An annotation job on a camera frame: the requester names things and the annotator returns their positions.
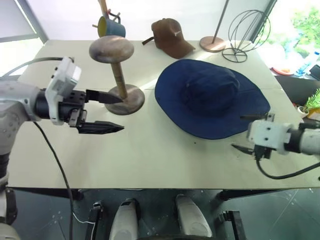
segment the table surface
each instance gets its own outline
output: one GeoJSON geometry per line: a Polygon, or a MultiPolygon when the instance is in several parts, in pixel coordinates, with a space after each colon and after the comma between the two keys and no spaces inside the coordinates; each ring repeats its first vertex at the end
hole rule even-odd
{"type": "MultiPolygon", "coordinates": [[[[231,146],[232,143],[251,147],[246,132],[219,140],[192,136],[163,112],[154,97],[160,73],[176,61],[153,42],[143,46],[133,41],[134,54],[122,62],[128,84],[145,93],[144,106],[136,113],[119,116],[107,111],[103,104],[89,102],[87,121],[110,121],[125,126],[117,133],[106,135],[78,134],[67,124],[55,126],[42,120],[49,140],[56,150],[72,188],[181,188],[181,189],[290,189],[314,188],[320,185],[319,170],[284,180],[272,180],[257,169],[253,157],[231,146]]],[[[298,113],[254,50],[248,60],[233,63],[221,53],[200,49],[199,42],[190,42],[196,49],[185,58],[202,60],[228,67],[247,76],[263,92],[275,113],[275,121],[301,121],[298,113]]],[[[108,91],[115,86],[111,66],[89,57],[91,41],[50,40],[36,57],[75,57],[82,69],[78,90],[108,91]]],[[[45,88],[50,82],[56,61],[30,65],[19,81],[45,88]]],[[[12,187],[64,188],[56,161],[41,133],[31,122],[20,128],[9,162],[9,185],[12,187]]],[[[262,166],[272,175],[295,172],[318,162],[314,156],[296,153],[272,153],[262,166]]]]}

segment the navy blue bucket hat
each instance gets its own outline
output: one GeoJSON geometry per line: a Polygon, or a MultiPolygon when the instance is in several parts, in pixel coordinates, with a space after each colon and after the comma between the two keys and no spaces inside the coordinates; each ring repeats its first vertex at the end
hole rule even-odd
{"type": "Polygon", "coordinates": [[[243,115],[265,114],[270,105],[247,77],[226,67],[183,59],[169,65],[155,86],[168,117],[189,134],[223,139],[248,129],[243,115]]]}

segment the white wall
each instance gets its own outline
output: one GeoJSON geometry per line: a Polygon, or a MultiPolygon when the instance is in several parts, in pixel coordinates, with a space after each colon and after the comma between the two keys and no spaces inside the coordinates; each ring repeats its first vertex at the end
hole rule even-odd
{"type": "MultiPolygon", "coordinates": [[[[101,16],[97,0],[27,0],[49,39],[94,40],[101,16]]],[[[218,36],[228,39],[228,27],[239,13],[264,11],[270,0],[230,0],[218,36]]],[[[225,0],[107,0],[111,12],[121,12],[129,40],[152,36],[151,24],[162,18],[180,22],[184,38],[199,40],[216,30],[225,0]]]]}

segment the gray floor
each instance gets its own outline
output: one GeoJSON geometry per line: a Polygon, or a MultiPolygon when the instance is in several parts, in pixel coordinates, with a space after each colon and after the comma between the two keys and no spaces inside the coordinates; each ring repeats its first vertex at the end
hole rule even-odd
{"type": "MultiPolygon", "coordinates": [[[[84,199],[74,204],[77,216],[87,220],[96,201],[105,207],[97,240],[108,239],[116,211],[126,198],[136,198],[141,207],[139,236],[178,234],[174,198],[184,193],[202,210],[213,235],[233,240],[229,222],[215,229],[214,221],[224,210],[239,210],[248,240],[315,240],[320,235],[320,189],[293,189],[243,198],[217,201],[219,190],[118,189],[84,190],[84,199]]],[[[69,201],[16,191],[18,217],[13,226],[23,240],[68,239],[69,201]]],[[[74,221],[74,239],[85,239],[86,224],[74,221]]]]}

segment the brown baseball cap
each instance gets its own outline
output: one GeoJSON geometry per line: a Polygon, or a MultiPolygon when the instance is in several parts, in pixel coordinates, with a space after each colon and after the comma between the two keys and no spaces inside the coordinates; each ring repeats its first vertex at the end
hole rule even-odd
{"type": "MultiPolygon", "coordinates": [[[[152,23],[151,30],[156,47],[170,57],[180,59],[195,49],[184,39],[179,22],[172,18],[163,18],[152,23]]],[[[142,44],[146,44],[153,38],[147,39],[142,44]]]]}

